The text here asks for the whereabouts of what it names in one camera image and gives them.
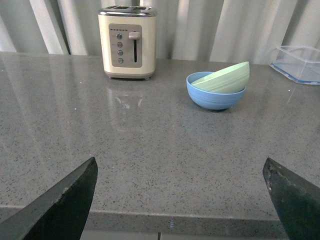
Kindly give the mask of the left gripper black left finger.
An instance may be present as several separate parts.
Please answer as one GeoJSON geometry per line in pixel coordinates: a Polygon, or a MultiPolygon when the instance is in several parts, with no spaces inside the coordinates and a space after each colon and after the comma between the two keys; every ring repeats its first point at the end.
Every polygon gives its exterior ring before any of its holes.
{"type": "Polygon", "coordinates": [[[93,201],[98,165],[89,158],[0,224],[2,240],[79,240],[93,201]]]}

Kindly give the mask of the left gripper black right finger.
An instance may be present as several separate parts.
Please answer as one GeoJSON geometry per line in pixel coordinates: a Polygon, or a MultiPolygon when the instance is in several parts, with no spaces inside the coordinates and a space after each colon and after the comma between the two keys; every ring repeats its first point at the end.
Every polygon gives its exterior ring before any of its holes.
{"type": "Polygon", "coordinates": [[[264,181],[279,220],[290,240],[320,238],[320,188],[267,158],[264,181]]]}

